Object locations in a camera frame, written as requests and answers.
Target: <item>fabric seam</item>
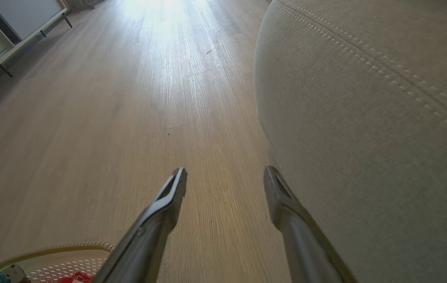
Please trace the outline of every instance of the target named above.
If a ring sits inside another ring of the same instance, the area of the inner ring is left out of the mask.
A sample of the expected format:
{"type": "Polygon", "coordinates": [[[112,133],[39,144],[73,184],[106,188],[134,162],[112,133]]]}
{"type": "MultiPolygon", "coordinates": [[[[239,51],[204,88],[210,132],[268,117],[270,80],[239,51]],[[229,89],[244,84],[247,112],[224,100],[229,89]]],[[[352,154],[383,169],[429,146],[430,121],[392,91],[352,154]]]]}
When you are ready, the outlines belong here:
{"type": "MultiPolygon", "coordinates": [[[[314,18],[318,18],[320,21],[322,21],[322,22],[324,22],[324,23],[330,25],[331,27],[335,28],[335,30],[338,30],[338,31],[342,32],[343,34],[346,34],[348,38],[350,38],[350,39],[352,39],[352,40],[357,40],[358,42],[357,42],[356,44],[358,44],[358,43],[363,44],[364,47],[369,48],[370,51],[375,52],[375,53],[376,53],[377,55],[379,55],[381,58],[383,58],[383,59],[387,59],[391,64],[394,65],[394,67],[397,67],[397,68],[402,69],[403,72],[406,73],[407,75],[410,75],[411,77],[413,77],[414,79],[417,79],[418,81],[420,80],[420,82],[419,82],[420,84],[424,84],[427,88],[429,88],[429,89],[430,89],[432,92],[434,92],[436,95],[439,95],[439,96],[441,96],[441,97],[444,97],[444,98],[447,100],[447,94],[444,93],[442,90],[439,90],[438,88],[436,88],[435,86],[433,86],[432,84],[430,84],[429,82],[427,82],[425,79],[422,79],[422,78],[419,77],[418,75],[414,74],[412,71],[410,71],[409,69],[405,68],[403,65],[399,64],[399,63],[396,62],[395,60],[391,59],[389,56],[387,56],[387,55],[383,54],[382,52],[380,52],[379,50],[377,50],[377,49],[375,49],[375,48],[373,48],[373,47],[367,45],[367,44],[366,44],[365,42],[363,42],[361,39],[358,39],[357,37],[355,37],[355,36],[349,34],[349,33],[346,32],[346,31],[344,31],[343,29],[341,29],[341,28],[335,26],[334,24],[332,24],[332,23],[326,21],[324,18],[321,18],[321,17],[319,17],[319,16],[316,16],[315,14],[311,13],[310,11],[308,11],[308,10],[306,10],[306,9],[300,7],[300,6],[295,5],[294,3],[292,3],[292,2],[290,2],[290,1],[288,1],[288,0],[278,0],[278,2],[280,2],[280,3],[281,3],[282,1],[283,1],[283,2],[286,2],[286,3],[290,4],[290,5],[292,5],[292,6],[294,6],[294,7],[297,7],[298,9],[301,9],[302,11],[304,11],[304,12],[310,14],[310,15],[313,16],[314,18]]],[[[422,87],[419,86],[419,84],[417,84],[417,83],[414,83],[414,82],[412,82],[412,81],[410,81],[410,83],[411,83],[412,85],[414,85],[414,86],[417,86],[418,88],[422,88],[422,87]]]]}
{"type": "Polygon", "coordinates": [[[326,38],[330,39],[331,41],[334,41],[336,44],[338,44],[340,47],[343,48],[343,50],[346,50],[347,52],[353,54],[355,57],[359,58],[361,61],[365,61],[365,65],[370,66],[371,69],[373,70],[377,70],[377,73],[379,73],[380,75],[382,75],[385,79],[389,80],[390,83],[396,85],[398,88],[400,88],[403,92],[407,93],[410,97],[414,98],[414,100],[416,102],[418,102],[419,104],[421,104],[423,107],[425,107],[426,109],[428,109],[429,111],[432,112],[432,114],[436,115],[437,117],[442,119],[443,123],[447,124],[447,118],[443,118],[441,114],[439,114],[438,111],[436,111],[435,109],[433,109],[433,107],[431,107],[429,104],[427,104],[423,99],[419,98],[416,94],[412,93],[409,89],[405,88],[405,86],[401,85],[400,83],[396,82],[396,80],[392,79],[392,77],[390,77],[388,74],[386,74],[383,69],[380,70],[378,67],[376,67],[374,64],[370,63],[367,59],[365,59],[364,57],[362,57],[361,55],[357,54],[355,51],[350,50],[347,46],[343,45],[342,43],[340,43],[340,41],[335,40],[332,36],[328,35],[326,32],[320,30],[319,28],[315,27],[314,25],[306,22],[304,19],[299,18],[297,15],[293,14],[292,12],[288,11],[287,9],[279,6],[279,4],[277,3],[277,0],[274,0],[274,4],[276,5],[277,8],[282,9],[283,11],[286,11],[288,14],[291,14],[292,16],[294,16],[295,18],[297,18],[299,21],[304,22],[306,25],[308,25],[309,27],[312,27],[313,29],[315,29],[317,32],[320,32],[321,34],[323,34],[326,38]]]}

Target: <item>beige sofa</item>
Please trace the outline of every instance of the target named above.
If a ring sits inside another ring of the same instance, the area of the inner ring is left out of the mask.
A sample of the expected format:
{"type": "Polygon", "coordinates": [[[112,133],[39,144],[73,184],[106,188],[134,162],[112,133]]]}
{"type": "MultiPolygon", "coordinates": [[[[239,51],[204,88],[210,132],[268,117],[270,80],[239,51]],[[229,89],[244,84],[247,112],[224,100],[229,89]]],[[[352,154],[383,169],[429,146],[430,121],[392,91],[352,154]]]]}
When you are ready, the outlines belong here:
{"type": "Polygon", "coordinates": [[[355,278],[447,282],[447,0],[273,0],[255,86],[281,171],[355,278]]]}

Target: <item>red object in basket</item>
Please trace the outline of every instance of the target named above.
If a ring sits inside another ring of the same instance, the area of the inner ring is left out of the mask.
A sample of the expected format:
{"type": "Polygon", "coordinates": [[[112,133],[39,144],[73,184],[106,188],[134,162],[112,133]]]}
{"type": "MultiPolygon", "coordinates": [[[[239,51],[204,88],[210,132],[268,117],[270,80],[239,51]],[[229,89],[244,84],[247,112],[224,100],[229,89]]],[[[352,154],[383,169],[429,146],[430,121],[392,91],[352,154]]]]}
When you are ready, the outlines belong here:
{"type": "Polygon", "coordinates": [[[57,283],[91,283],[92,276],[85,272],[75,272],[71,277],[63,277],[57,283]]]}

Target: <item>wooden floor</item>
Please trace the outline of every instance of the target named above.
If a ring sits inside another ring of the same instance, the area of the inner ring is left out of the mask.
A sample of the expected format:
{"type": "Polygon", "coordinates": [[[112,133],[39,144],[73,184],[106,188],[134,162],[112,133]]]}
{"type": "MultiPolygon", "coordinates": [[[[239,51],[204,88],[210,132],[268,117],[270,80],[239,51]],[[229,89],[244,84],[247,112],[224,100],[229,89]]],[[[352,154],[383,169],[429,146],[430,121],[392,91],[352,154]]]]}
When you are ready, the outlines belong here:
{"type": "Polygon", "coordinates": [[[159,282],[289,281],[262,172],[253,56],[267,0],[105,0],[0,78],[0,260],[117,243],[177,167],[159,282]]]}

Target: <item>white stitching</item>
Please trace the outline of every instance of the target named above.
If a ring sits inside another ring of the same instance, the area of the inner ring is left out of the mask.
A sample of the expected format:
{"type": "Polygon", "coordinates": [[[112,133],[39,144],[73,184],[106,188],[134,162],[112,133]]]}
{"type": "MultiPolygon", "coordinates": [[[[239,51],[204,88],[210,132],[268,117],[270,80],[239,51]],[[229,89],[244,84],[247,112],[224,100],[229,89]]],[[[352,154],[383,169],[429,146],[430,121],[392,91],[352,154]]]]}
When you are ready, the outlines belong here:
{"type": "MultiPolygon", "coordinates": [[[[311,13],[310,11],[308,11],[308,10],[302,8],[302,7],[299,7],[299,6],[295,5],[294,3],[292,3],[292,2],[290,2],[290,1],[288,1],[288,0],[282,0],[282,1],[287,2],[288,4],[290,4],[290,5],[294,6],[294,7],[297,7],[297,8],[299,8],[299,9],[301,9],[302,11],[304,11],[304,12],[310,14],[310,15],[313,16],[314,18],[318,18],[320,21],[323,21],[324,23],[329,24],[330,26],[334,27],[336,30],[339,30],[340,32],[346,34],[349,38],[356,39],[356,37],[353,37],[351,34],[345,32],[344,30],[342,30],[342,29],[340,29],[340,28],[338,28],[338,27],[336,27],[336,26],[333,25],[332,23],[327,22],[324,18],[320,18],[319,16],[316,16],[315,14],[311,13]]],[[[370,48],[370,50],[372,50],[372,51],[376,51],[376,53],[379,54],[379,55],[381,55],[382,58],[390,59],[388,56],[383,55],[381,52],[377,51],[377,50],[374,49],[374,48],[370,48]]],[[[396,61],[394,61],[394,60],[392,60],[392,59],[390,59],[389,62],[393,63],[393,64],[394,64],[396,67],[398,67],[398,68],[403,68],[402,65],[397,64],[396,61]]],[[[412,74],[412,77],[415,77],[416,79],[421,79],[418,75],[414,75],[414,74],[412,74]]],[[[444,94],[444,93],[442,93],[441,91],[438,91],[437,88],[435,88],[434,86],[432,86],[431,84],[429,84],[429,83],[426,82],[425,80],[422,80],[421,83],[424,83],[426,86],[428,86],[430,89],[432,89],[433,91],[435,91],[435,92],[436,92],[437,94],[439,94],[439,95],[444,94]]]]}
{"type": "MultiPolygon", "coordinates": [[[[274,3],[275,3],[275,5],[276,5],[276,7],[278,7],[279,9],[282,9],[283,11],[286,11],[288,14],[290,14],[290,15],[294,16],[295,18],[299,19],[300,21],[304,22],[306,25],[308,25],[309,27],[312,27],[312,28],[315,29],[316,31],[320,32],[321,34],[323,34],[323,35],[325,35],[325,36],[328,36],[325,32],[319,30],[317,27],[315,27],[315,26],[313,26],[312,24],[310,24],[310,23],[304,21],[302,18],[297,17],[295,14],[291,13],[291,12],[288,11],[287,9],[285,9],[285,8],[283,8],[283,7],[280,7],[280,6],[277,4],[276,1],[274,1],[274,3]]],[[[367,61],[366,59],[364,59],[363,57],[360,58],[360,60],[363,60],[363,61],[368,62],[368,61],[367,61]]],[[[391,79],[391,77],[390,77],[389,75],[385,75],[385,73],[384,73],[382,70],[379,70],[378,72],[381,73],[381,74],[383,74],[384,77],[385,77],[386,79],[391,79]]],[[[400,89],[402,89],[404,92],[407,92],[408,95],[410,95],[410,96],[412,96],[413,98],[415,98],[415,100],[416,100],[417,102],[421,103],[424,107],[426,107],[426,109],[430,110],[433,114],[435,114],[436,116],[439,116],[439,117],[441,116],[441,115],[440,115],[437,111],[435,111],[430,105],[428,105],[426,102],[424,102],[421,98],[419,98],[419,97],[418,97],[417,95],[415,95],[414,93],[408,91],[403,85],[400,85],[400,84],[397,84],[397,85],[398,85],[398,87],[399,87],[400,89]]]]}

